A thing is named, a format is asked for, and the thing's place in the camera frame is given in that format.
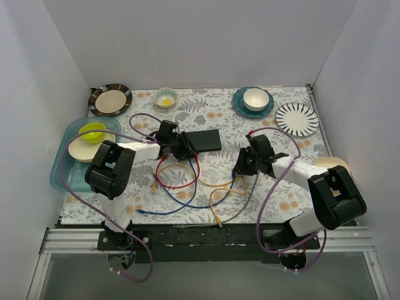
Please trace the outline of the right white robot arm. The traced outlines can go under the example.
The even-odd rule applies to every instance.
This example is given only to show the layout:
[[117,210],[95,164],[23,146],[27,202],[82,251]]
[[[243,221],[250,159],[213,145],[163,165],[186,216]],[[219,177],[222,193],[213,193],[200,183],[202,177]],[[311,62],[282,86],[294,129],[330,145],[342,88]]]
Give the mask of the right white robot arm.
[[269,243],[294,249],[312,234],[334,230],[366,213],[366,203],[345,167],[313,166],[286,153],[276,153],[263,134],[248,134],[246,138],[249,146],[241,148],[234,174],[265,174],[276,183],[285,180],[311,195],[312,209],[285,221],[281,231],[267,239]]

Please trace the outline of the black network switch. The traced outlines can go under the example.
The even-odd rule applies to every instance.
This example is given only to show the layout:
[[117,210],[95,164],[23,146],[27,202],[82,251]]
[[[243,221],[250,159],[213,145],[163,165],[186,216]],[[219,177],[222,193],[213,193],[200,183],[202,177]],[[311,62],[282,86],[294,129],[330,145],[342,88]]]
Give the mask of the black network switch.
[[199,153],[220,151],[222,149],[218,129],[187,132],[186,136],[193,148]]

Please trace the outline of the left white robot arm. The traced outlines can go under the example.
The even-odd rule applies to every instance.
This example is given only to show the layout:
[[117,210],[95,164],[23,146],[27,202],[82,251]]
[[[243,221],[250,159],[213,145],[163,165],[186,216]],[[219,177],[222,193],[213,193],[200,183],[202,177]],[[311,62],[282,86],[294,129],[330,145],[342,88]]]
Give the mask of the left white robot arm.
[[178,131],[176,123],[162,121],[159,129],[143,140],[120,144],[103,141],[92,159],[85,181],[100,200],[106,215],[102,226],[107,238],[118,249],[128,249],[133,242],[133,235],[129,231],[132,222],[122,197],[133,164],[157,160],[170,153],[176,159],[191,159],[199,151],[189,140],[188,133]]

